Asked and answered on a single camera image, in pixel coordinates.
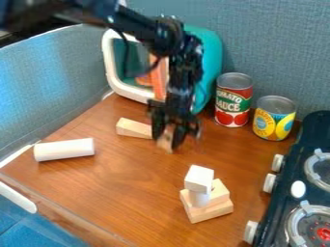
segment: black cable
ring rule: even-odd
[[[128,64],[128,56],[129,56],[129,42],[126,38],[126,36],[124,35],[124,33],[120,30],[118,30],[117,28],[111,26],[111,29],[113,29],[124,41],[124,59],[123,59],[123,73],[124,73],[124,77],[125,78],[136,78],[136,77],[141,77],[143,75],[146,75],[147,73],[150,73],[151,71],[153,71],[154,69],[156,69],[159,65],[159,62],[161,60],[160,57],[157,57],[156,61],[154,61],[152,63],[151,66],[149,66],[145,71],[141,72],[141,73],[129,73],[127,71],[127,64]]]

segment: can lid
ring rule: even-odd
[[[272,114],[289,114],[296,111],[295,103],[283,96],[263,96],[257,106]]]
[[[248,89],[253,85],[252,78],[244,73],[224,73],[217,79],[219,87],[228,89]]]

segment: red can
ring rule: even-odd
[[[217,79],[215,120],[227,127],[239,127],[249,120],[253,92],[252,78],[243,73],[224,73]]]

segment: can label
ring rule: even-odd
[[[233,90],[217,87],[215,120],[222,125],[237,127],[248,122],[252,87]]]
[[[285,139],[293,125],[295,112],[290,114],[271,114],[257,108],[253,121],[253,131],[266,140],[281,141]]]

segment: yellow can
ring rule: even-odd
[[[271,141],[288,137],[295,118],[294,102],[283,96],[263,96],[257,102],[253,131]]]

